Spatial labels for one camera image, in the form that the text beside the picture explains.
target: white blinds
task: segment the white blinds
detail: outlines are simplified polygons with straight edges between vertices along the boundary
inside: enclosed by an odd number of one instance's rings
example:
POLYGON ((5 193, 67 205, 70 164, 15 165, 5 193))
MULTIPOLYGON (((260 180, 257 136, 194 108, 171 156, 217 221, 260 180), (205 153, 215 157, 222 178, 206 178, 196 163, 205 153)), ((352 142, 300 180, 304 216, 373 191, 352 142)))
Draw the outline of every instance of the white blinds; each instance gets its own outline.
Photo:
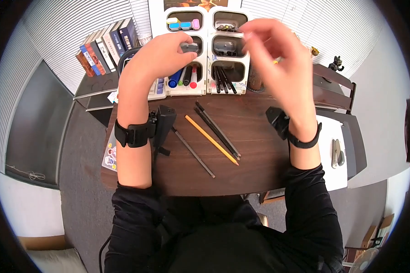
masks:
POLYGON ((35 0, 22 22, 47 65, 75 94, 85 74, 75 58, 84 38, 132 16, 140 34, 150 32, 147 0, 35 0))
POLYGON ((0 172, 5 173, 6 148, 13 115, 21 94, 39 63, 24 26, 15 27, 0 61, 0 172))
POLYGON ((370 0, 243 0, 241 7, 254 18, 275 18, 286 24, 324 66, 340 56, 350 77, 378 41, 382 14, 370 0))

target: blue highlighter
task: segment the blue highlighter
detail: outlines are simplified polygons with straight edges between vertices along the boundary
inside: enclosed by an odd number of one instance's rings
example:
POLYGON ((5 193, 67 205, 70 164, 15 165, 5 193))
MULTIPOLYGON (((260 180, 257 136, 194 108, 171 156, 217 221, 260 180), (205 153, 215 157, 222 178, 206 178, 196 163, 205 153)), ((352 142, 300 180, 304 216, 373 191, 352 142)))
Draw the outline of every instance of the blue highlighter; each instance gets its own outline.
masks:
POLYGON ((182 23, 180 23, 180 28, 182 30, 191 30, 192 29, 191 22, 182 22, 182 23))
POLYGON ((179 78, 180 78, 180 74, 182 73, 182 70, 184 70, 184 68, 181 68, 178 72, 176 72, 175 74, 171 75, 169 77, 169 87, 170 88, 175 88, 177 86, 177 83, 179 82, 179 78))
POLYGON ((180 24, 179 23, 172 23, 172 24, 169 24, 169 29, 171 30, 171 31, 178 31, 178 30, 181 30, 181 28, 180 28, 180 24))

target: desk surface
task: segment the desk surface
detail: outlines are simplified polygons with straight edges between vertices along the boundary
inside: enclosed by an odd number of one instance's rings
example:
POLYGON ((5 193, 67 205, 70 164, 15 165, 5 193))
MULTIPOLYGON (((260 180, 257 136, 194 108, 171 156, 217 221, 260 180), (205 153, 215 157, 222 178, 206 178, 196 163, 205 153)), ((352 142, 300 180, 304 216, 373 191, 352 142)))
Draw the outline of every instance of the desk surface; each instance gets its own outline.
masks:
MULTIPOLYGON (((279 180, 280 170, 289 162, 287 141, 279 138, 268 123, 265 112, 275 100, 266 93, 245 95, 175 96, 165 100, 151 101, 149 107, 156 110, 160 105, 176 110, 175 128, 191 145, 216 178, 210 177, 199 162, 172 132, 164 148, 170 156, 159 155, 153 183, 159 185, 167 195, 215 196, 246 194, 274 190, 284 187, 279 180), (216 141, 219 139, 194 112, 195 101, 199 101, 208 114, 240 151, 240 166, 230 162, 186 119, 188 114, 216 141)), ((107 130, 104 151, 109 134, 117 116, 115 105, 107 130)), ((101 177, 107 187, 117 186, 117 173, 101 167, 101 177)))

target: gray carpet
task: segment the gray carpet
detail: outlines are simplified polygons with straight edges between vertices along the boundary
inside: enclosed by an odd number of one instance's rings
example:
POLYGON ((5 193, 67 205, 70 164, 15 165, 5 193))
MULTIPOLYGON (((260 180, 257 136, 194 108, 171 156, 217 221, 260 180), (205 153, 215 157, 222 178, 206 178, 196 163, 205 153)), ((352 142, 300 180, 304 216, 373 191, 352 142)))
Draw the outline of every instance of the gray carpet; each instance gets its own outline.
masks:
MULTIPOLYGON (((105 134, 105 127, 75 104, 62 150, 59 188, 66 236, 89 273, 99 272, 99 249, 109 236, 114 213, 114 191, 106 189, 100 180, 105 134)), ((344 245, 359 247, 369 226, 380 221, 386 192, 386 181, 330 192, 344 245)), ((285 201, 260 205, 256 194, 249 201, 257 212, 267 215, 270 227, 285 231, 285 201)))

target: red marker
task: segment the red marker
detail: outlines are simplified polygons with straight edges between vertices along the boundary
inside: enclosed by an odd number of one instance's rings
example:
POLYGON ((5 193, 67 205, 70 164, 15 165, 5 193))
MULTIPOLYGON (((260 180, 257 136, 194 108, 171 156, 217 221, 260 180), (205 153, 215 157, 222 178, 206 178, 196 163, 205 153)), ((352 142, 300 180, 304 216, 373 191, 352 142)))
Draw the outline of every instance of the red marker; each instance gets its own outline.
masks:
POLYGON ((193 65, 193 69, 191 70, 190 87, 196 88, 196 86, 197 86, 197 65, 193 65))

